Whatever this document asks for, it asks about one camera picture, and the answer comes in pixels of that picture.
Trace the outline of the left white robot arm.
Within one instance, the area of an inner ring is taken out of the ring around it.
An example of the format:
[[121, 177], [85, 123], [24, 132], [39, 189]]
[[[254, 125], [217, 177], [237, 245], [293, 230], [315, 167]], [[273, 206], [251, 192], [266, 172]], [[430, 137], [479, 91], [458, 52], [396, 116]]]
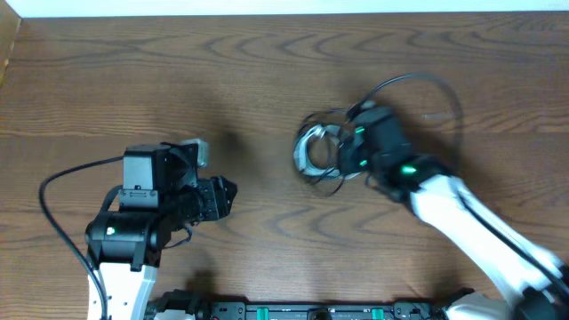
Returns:
[[172, 233], [228, 216], [236, 184], [199, 178], [207, 163], [208, 144], [200, 139], [125, 150], [123, 183], [85, 230], [95, 275], [88, 318], [142, 319]]

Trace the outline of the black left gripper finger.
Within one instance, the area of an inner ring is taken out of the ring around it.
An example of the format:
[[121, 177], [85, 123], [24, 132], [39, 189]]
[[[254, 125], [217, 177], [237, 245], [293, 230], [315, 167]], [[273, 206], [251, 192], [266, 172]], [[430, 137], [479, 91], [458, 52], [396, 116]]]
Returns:
[[237, 194], [237, 185], [223, 176], [211, 177], [217, 200], [233, 200]]
[[233, 204], [233, 198], [227, 196], [217, 196], [214, 204], [214, 218], [223, 219], [229, 215]]

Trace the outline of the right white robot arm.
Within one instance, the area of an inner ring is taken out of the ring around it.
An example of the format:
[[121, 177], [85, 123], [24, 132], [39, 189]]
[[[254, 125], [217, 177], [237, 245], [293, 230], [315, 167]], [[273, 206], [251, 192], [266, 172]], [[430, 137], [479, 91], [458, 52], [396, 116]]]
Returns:
[[493, 282], [501, 300], [463, 294], [439, 319], [566, 319], [568, 266], [488, 209], [437, 158], [420, 155], [386, 107], [354, 107], [341, 165], [369, 173], [377, 190], [456, 244]]

